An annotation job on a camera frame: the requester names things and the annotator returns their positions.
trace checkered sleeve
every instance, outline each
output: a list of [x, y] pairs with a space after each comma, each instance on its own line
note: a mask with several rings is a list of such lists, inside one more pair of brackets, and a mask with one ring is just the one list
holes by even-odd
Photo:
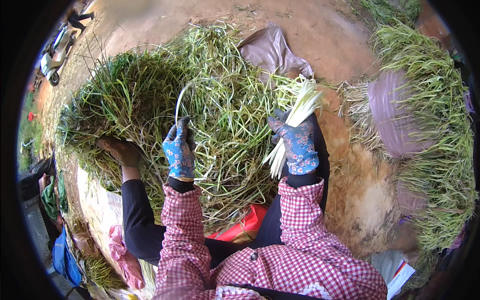
[[162, 222], [167, 227], [156, 275], [155, 299], [188, 299], [210, 283], [210, 253], [204, 245], [204, 227], [198, 186], [179, 193], [163, 188]]
[[297, 189], [290, 187], [284, 177], [278, 184], [280, 194], [281, 239], [287, 246], [317, 254], [325, 247], [334, 247], [343, 255], [350, 250], [334, 234], [327, 231], [320, 209], [324, 180]]

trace scooter wheel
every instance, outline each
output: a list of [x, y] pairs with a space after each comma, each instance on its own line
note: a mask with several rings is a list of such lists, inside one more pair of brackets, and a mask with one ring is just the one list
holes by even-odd
[[52, 77], [50, 77], [50, 79], [48, 80], [48, 82], [50, 82], [52, 86], [57, 86], [59, 84], [59, 81], [60, 81], [60, 76], [57, 72], [53, 73]]

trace white lace trim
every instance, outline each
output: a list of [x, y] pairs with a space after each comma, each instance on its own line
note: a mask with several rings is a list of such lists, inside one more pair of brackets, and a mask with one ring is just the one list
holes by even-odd
[[216, 288], [216, 298], [215, 300], [220, 300], [223, 298], [223, 292], [226, 292], [225, 296], [229, 295], [241, 295], [241, 294], [249, 294], [249, 295], [254, 295], [258, 296], [261, 299], [265, 299], [264, 297], [260, 296], [259, 293], [257, 293], [254, 290], [247, 289], [247, 288], [239, 288], [239, 287], [232, 287], [232, 286], [219, 286]]
[[313, 291], [319, 291], [320, 295], [322, 296], [323, 299], [325, 300], [332, 300], [332, 296], [328, 293], [328, 291], [321, 286], [318, 282], [315, 283], [310, 283], [306, 288], [303, 289], [299, 295], [307, 295], [308, 293], [311, 293]]

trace blue glove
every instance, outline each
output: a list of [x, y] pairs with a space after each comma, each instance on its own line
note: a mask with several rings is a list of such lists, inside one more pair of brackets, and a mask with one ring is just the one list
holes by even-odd
[[[282, 119], [286, 114], [281, 114], [281, 110], [277, 109], [274, 113]], [[308, 119], [299, 126], [292, 127], [275, 117], [268, 117], [268, 126], [283, 138], [290, 174], [304, 175], [318, 167], [318, 156], [313, 144], [313, 126]]]
[[170, 177], [176, 178], [194, 178], [195, 170], [195, 142], [193, 141], [193, 131], [188, 128], [189, 117], [178, 121], [173, 125], [163, 141], [163, 151], [170, 164]]

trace black pants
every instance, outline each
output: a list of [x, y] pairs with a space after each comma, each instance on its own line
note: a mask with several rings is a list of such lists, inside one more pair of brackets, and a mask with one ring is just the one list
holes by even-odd
[[[312, 114], [310, 120], [313, 124], [315, 150], [318, 152], [318, 158], [320, 160], [316, 173], [318, 177], [325, 180], [324, 193], [320, 203], [320, 208], [324, 211], [328, 193], [328, 177], [330, 174], [329, 154], [316, 116]], [[283, 174], [288, 174], [286, 164]], [[153, 210], [150, 207], [145, 186], [141, 180], [126, 181], [122, 185], [121, 190], [123, 197], [123, 229], [127, 249], [136, 258], [158, 265], [164, 238], [163, 235], [167, 228], [154, 223]], [[235, 244], [222, 240], [205, 239], [205, 245], [208, 247], [210, 255], [212, 256], [210, 267], [217, 267], [224, 259], [245, 247], [256, 249], [270, 245], [283, 245], [280, 240], [282, 233], [280, 229], [280, 217], [280, 195], [277, 194], [253, 242]]]
[[85, 20], [85, 19], [88, 19], [92, 16], [91, 13], [86, 13], [86, 14], [82, 14], [82, 15], [78, 15], [75, 11], [72, 12], [72, 14], [70, 15], [70, 17], [68, 17], [68, 23], [70, 23], [70, 25], [72, 25], [73, 27], [75, 28], [78, 28], [82, 31], [84, 31], [84, 29], [86, 28], [85, 25], [83, 25], [82, 23], [80, 23], [79, 21], [80, 20]]

